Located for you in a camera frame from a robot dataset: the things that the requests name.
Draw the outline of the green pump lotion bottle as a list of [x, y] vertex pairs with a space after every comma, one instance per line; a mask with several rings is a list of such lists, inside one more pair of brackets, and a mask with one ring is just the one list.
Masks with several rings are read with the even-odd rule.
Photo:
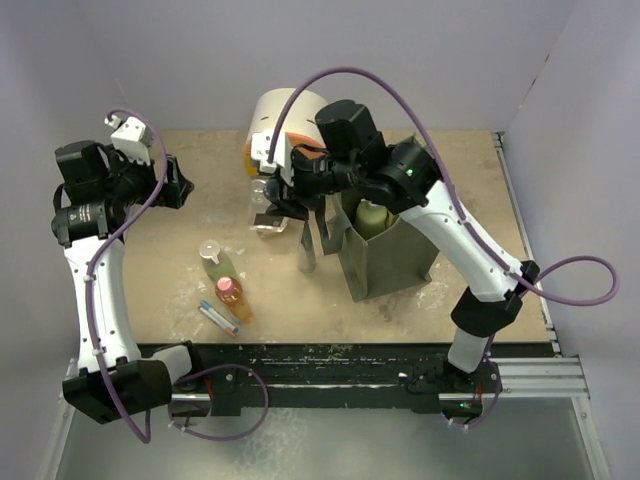
[[397, 216], [382, 205], [362, 199], [357, 206], [354, 228], [365, 241], [391, 228]]

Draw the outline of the clear square bottle black label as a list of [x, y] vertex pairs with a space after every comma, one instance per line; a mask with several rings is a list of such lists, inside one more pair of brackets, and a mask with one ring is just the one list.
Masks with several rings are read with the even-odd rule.
[[264, 195], [267, 180], [253, 178], [250, 183], [249, 229], [261, 236], [279, 235], [288, 225], [288, 218], [276, 216], [268, 212], [271, 202]]

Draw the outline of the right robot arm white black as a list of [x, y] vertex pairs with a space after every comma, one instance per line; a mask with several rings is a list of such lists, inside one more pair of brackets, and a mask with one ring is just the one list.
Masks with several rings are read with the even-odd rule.
[[509, 254], [480, 225], [448, 183], [434, 148], [413, 138], [386, 143], [365, 105], [323, 106], [313, 121], [320, 147], [292, 143], [283, 122], [266, 149], [275, 166], [265, 189], [270, 212], [304, 220], [326, 196], [353, 189], [427, 238], [467, 283], [450, 314], [456, 332], [444, 376], [452, 389], [469, 390], [480, 379], [489, 340], [515, 321], [539, 266]]

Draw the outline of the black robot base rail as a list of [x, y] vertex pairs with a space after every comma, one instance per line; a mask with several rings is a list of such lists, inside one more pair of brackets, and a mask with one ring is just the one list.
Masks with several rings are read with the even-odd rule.
[[496, 389], [493, 369], [446, 366], [446, 343], [198, 343], [198, 371], [220, 366], [177, 394], [213, 395], [215, 416], [244, 408], [402, 409], [417, 414], [481, 412]]

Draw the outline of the green canvas bag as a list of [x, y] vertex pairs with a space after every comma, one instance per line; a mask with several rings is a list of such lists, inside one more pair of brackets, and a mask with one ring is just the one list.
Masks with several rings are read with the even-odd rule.
[[[325, 148], [350, 168], [350, 188], [320, 199], [314, 216], [323, 253], [336, 254], [354, 301], [422, 286], [438, 249], [399, 214], [427, 203], [441, 174], [430, 152], [410, 136], [387, 145], [378, 133], [368, 141], [327, 140]], [[362, 199], [397, 216], [394, 225], [365, 241], [354, 228]]]

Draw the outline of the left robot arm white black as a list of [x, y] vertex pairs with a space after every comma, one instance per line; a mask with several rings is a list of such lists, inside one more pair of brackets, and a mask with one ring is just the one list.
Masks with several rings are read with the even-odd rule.
[[173, 387], [194, 392], [206, 369], [189, 341], [142, 356], [126, 305], [123, 264], [132, 207], [181, 208], [194, 185], [166, 158], [162, 180], [152, 162], [115, 145], [83, 140], [55, 152], [63, 182], [54, 193], [51, 229], [72, 274], [79, 320], [77, 373], [65, 400], [99, 424], [168, 404]]

